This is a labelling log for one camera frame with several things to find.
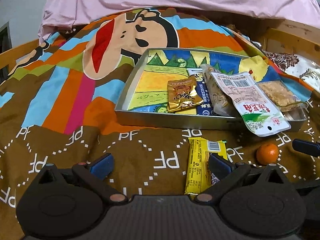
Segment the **clear plastic bag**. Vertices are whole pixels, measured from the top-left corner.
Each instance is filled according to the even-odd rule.
[[[281,112],[305,108],[300,98],[293,94],[280,80],[260,82],[258,86]]]
[[[213,76],[211,75],[211,72],[220,72],[209,64],[202,64],[200,65],[200,68],[202,68],[202,75],[207,85],[208,93],[213,106],[213,111],[221,116],[239,116],[238,111],[232,103],[232,99],[220,89]]]

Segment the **yellow snack bar wrapper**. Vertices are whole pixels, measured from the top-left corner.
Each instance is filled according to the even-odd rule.
[[[196,86],[194,75],[187,79],[168,81],[168,112],[200,105],[203,99],[197,94]]]
[[[210,153],[217,153],[228,159],[225,143],[208,141],[202,137],[189,138],[189,160],[185,194],[194,197],[211,186],[211,173],[208,168]]]

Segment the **blue gripper pad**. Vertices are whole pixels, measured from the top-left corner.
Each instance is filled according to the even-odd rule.
[[[224,160],[218,154],[210,154],[208,164],[211,173],[213,173],[219,180],[222,180],[232,172],[232,163]]]
[[[302,139],[294,139],[292,141],[292,148],[295,151],[308,154],[313,157],[320,156],[320,144],[313,143]]]
[[[110,153],[107,153],[90,163],[87,168],[89,169],[90,173],[99,179],[104,180],[105,177],[113,171],[114,164],[115,162],[113,156]]]

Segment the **cartoon face print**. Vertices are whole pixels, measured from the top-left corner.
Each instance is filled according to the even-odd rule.
[[[146,49],[177,48],[178,45],[176,30],[158,11],[142,10],[132,21],[121,14],[104,22],[88,42],[83,55],[84,73],[98,80],[117,67],[121,55],[137,63]]]

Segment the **red cartoon mouth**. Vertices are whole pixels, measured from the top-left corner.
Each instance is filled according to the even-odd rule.
[[[91,56],[93,67],[96,73],[98,73],[100,69],[103,54],[107,50],[107,47],[111,41],[114,25],[115,20],[113,19],[97,31],[96,43],[92,49]]]

